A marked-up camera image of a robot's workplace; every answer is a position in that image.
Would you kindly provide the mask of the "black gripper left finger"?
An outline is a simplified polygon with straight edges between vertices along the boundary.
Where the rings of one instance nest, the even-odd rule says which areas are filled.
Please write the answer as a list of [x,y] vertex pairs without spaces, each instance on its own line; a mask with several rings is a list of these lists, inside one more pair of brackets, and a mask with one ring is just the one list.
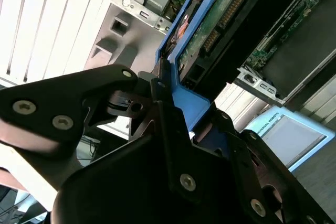
[[83,133],[131,119],[135,141],[163,141],[169,176],[177,153],[191,144],[182,111],[173,102],[170,64],[161,60],[145,80],[123,65],[108,65],[1,91],[1,167],[45,206],[78,170],[74,152]]

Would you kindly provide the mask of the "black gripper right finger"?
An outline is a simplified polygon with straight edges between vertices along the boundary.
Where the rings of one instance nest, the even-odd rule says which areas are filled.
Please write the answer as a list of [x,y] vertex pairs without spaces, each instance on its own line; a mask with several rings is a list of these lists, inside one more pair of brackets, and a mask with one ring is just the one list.
[[253,131],[238,133],[230,116],[209,110],[224,139],[245,223],[332,223],[332,219]]

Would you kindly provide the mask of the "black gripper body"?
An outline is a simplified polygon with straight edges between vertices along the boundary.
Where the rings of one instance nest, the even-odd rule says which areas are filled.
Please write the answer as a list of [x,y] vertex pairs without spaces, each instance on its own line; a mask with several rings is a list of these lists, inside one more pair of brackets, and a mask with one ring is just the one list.
[[190,145],[169,176],[163,141],[143,137],[75,172],[52,223],[252,223],[227,159]]

